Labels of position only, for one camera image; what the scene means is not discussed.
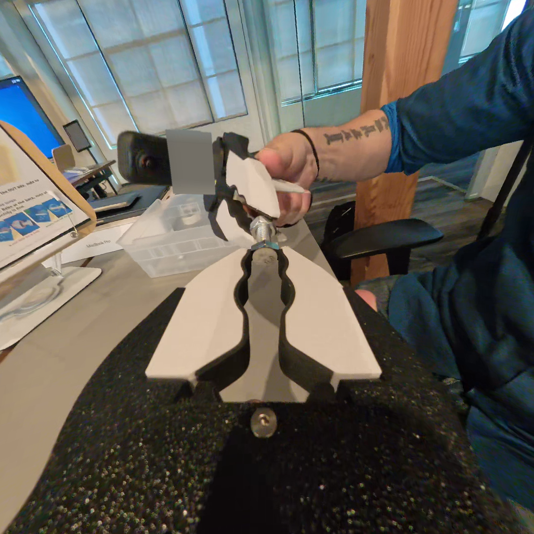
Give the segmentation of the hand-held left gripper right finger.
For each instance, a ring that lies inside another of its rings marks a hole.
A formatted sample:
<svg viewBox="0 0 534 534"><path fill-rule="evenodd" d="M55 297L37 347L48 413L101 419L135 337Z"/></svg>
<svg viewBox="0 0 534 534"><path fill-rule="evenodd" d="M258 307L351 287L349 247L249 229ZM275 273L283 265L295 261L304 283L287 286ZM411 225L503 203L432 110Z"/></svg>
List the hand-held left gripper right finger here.
<svg viewBox="0 0 534 534"><path fill-rule="evenodd" d="M382 370L358 322L355 295L289 247L278 251L284 310L279 364L299 386L376 380Z"/></svg>

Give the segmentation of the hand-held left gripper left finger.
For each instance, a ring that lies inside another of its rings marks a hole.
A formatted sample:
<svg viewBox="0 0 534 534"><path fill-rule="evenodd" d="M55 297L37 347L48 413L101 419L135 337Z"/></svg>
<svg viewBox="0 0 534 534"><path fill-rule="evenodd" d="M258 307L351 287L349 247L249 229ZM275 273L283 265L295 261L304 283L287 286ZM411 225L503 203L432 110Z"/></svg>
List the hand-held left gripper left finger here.
<svg viewBox="0 0 534 534"><path fill-rule="evenodd" d="M244 374L250 253L239 248L186 285L145 370L148 379L232 384Z"/></svg>

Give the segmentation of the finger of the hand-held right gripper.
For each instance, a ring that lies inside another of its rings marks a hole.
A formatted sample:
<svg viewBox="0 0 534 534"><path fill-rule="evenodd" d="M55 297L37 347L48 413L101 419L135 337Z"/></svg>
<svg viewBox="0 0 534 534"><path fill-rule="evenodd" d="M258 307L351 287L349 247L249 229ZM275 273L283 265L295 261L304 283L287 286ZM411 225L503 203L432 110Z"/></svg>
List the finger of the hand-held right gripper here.
<svg viewBox="0 0 534 534"><path fill-rule="evenodd" d="M226 183L244 198L245 205L271 219L280 217L279 201L272 178L257 159L242 159L230 151L226 161Z"/></svg>
<svg viewBox="0 0 534 534"><path fill-rule="evenodd" d="M252 247L256 244L250 230L244 230L238 220L231 216L228 204L222 202L217 210L216 222L222 230L224 238L237 247Z"/></svg>

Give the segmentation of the steel hex nut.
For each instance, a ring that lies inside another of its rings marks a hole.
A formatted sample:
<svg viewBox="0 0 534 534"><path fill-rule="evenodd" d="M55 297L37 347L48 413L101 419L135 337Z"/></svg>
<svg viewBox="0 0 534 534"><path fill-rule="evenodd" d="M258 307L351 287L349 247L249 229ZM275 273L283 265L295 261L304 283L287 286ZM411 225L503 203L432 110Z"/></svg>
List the steel hex nut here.
<svg viewBox="0 0 534 534"><path fill-rule="evenodd" d="M250 224L250 233L257 242L271 241L276 235L276 228L270 218L257 216Z"/></svg>

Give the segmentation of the steel hex bolt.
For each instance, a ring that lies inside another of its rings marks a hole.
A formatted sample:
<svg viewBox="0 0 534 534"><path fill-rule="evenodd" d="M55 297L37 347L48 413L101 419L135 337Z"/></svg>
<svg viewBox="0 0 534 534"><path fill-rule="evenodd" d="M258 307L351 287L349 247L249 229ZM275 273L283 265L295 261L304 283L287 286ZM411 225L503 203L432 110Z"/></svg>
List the steel hex bolt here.
<svg viewBox="0 0 534 534"><path fill-rule="evenodd" d="M256 234L256 243L252 245L252 263L270 265L278 259L279 244L276 236L271 235L268 228L259 229Z"/></svg>

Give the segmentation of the person's right hand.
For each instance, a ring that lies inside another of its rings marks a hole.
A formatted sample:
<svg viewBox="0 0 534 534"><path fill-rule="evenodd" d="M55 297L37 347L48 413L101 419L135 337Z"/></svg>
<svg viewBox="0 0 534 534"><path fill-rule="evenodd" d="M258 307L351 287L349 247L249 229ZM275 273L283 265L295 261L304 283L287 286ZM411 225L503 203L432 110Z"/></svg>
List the person's right hand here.
<svg viewBox="0 0 534 534"><path fill-rule="evenodd" d="M261 162L272 178L296 183L303 193L277 192L280 217L279 228L294 225L301 220L312 204L310 186L318 175L316 158L307 138L297 132L275 137L255 158Z"/></svg>

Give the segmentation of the clear plastic bin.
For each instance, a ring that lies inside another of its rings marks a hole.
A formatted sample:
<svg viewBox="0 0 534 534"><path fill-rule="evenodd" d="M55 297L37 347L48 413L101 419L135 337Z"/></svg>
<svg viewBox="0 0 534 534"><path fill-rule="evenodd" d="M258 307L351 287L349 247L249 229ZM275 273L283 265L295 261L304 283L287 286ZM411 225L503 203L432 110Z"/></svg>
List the clear plastic bin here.
<svg viewBox="0 0 534 534"><path fill-rule="evenodd" d="M254 240L233 232L218 237L200 195L178 194L157 199L117 241L151 278L204 270Z"/></svg>

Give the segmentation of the black wrist band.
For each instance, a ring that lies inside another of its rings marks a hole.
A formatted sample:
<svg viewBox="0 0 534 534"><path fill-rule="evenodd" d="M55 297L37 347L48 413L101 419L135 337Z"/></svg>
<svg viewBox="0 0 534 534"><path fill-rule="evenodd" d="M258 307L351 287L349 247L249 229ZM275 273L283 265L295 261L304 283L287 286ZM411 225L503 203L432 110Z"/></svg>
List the black wrist band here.
<svg viewBox="0 0 534 534"><path fill-rule="evenodd" d="M316 163L316 167L317 167L317 173L316 173L315 180L318 180L319 174L320 174L320 164L319 164L319 158L318 158L318 153L317 153L317 150L316 150L316 146L315 146L312 138L303 129L294 129L294 130L291 130L291 133L296 133L296 134L302 135L307 140L308 144L310 145L311 151L312 151L312 155L313 155L313 157L315 159L315 163Z"/></svg>

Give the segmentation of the black bag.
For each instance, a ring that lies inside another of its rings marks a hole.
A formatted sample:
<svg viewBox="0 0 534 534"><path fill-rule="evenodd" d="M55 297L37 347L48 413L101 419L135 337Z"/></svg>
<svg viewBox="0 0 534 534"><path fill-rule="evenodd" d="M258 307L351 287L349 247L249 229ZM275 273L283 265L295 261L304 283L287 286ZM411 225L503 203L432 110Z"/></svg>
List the black bag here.
<svg viewBox="0 0 534 534"><path fill-rule="evenodd" d="M323 242L320 248L339 281L349 281L351 276L351 261L339 259L330 250L329 243L354 229L356 201L348 201L336 205L329 213L324 229Z"/></svg>

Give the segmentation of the silver laptop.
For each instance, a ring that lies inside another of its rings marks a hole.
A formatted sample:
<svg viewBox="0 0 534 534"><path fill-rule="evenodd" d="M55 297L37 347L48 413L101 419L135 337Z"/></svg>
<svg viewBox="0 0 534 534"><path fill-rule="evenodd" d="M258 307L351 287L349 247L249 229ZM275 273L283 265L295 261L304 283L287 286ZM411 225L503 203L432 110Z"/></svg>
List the silver laptop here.
<svg viewBox="0 0 534 534"><path fill-rule="evenodd" d="M127 194L120 194L112 197L104 197L90 201L89 204L95 213L124 210L133 206L140 195L137 192L131 192Z"/></svg>

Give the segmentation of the window with white blind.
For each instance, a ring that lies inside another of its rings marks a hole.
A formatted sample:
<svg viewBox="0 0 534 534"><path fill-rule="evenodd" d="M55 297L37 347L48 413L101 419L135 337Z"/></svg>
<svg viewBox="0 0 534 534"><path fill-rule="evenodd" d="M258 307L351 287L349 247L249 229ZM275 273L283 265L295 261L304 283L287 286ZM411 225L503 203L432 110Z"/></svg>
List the window with white blind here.
<svg viewBox="0 0 534 534"><path fill-rule="evenodd" d="M93 130L236 131L252 147L359 110L366 1L25 1Z"/></svg>

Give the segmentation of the white cardboard box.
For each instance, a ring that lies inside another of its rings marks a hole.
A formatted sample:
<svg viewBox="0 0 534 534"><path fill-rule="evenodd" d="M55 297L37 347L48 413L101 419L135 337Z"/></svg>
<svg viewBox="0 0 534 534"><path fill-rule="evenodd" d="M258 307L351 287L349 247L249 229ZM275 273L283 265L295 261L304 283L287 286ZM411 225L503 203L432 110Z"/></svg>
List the white cardboard box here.
<svg viewBox="0 0 534 534"><path fill-rule="evenodd" d="M122 236L130 229L133 222L116 226L102 226L90 235L65 248L61 252L61 261L68 264L103 254L123 250L118 243Z"/></svg>

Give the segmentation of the small black monitor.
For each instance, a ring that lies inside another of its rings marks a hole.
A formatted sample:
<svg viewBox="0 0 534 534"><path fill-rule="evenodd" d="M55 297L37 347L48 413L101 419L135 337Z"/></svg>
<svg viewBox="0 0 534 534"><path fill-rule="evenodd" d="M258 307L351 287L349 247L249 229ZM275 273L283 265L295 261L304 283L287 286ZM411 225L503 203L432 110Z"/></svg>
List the small black monitor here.
<svg viewBox="0 0 534 534"><path fill-rule="evenodd" d="M92 153L92 144L78 120L73 120L67 124L64 124L63 130L69 137L69 140L73 148L75 148L75 150L77 151L77 153L81 154L84 152L91 157L91 159L93 160L93 165L91 165L91 168L95 168L107 162L107 160L103 160L102 162L100 162L99 160L97 160L97 157L95 157L95 155Z"/></svg>

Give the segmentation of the blue display screen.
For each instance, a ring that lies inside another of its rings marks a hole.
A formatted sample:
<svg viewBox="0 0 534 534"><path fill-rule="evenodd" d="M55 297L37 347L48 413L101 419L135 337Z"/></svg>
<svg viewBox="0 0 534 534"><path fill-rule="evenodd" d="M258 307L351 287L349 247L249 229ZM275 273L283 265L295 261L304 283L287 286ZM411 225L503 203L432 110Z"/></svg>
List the blue display screen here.
<svg viewBox="0 0 534 534"><path fill-rule="evenodd" d="M52 151L64 144L22 77L1 80L1 121L23 132L50 160Z"/></svg>

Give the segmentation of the light wooden support post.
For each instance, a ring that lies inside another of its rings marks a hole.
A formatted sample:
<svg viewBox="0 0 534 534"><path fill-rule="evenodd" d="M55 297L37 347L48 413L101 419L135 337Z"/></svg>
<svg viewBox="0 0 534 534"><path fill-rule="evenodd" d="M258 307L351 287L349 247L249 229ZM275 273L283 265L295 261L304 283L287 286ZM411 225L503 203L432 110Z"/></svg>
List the light wooden support post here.
<svg viewBox="0 0 534 534"><path fill-rule="evenodd" d="M377 110L439 79L457 1L367 1L360 112ZM411 215L419 172L357 185L355 229Z"/></svg>

